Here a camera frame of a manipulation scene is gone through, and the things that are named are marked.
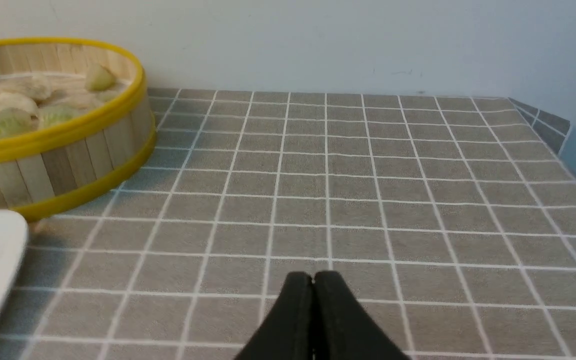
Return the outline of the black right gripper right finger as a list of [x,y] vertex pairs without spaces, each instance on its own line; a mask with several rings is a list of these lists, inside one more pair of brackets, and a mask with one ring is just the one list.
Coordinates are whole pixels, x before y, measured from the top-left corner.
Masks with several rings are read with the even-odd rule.
[[339,272],[317,272],[313,289],[314,359],[409,359],[366,312]]

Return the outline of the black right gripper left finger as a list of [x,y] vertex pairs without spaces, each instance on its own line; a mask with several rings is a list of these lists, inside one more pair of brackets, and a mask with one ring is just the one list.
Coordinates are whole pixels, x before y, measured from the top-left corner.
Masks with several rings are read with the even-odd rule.
[[306,272],[286,275],[279,296],[236,360],[311,360],[313,279]]

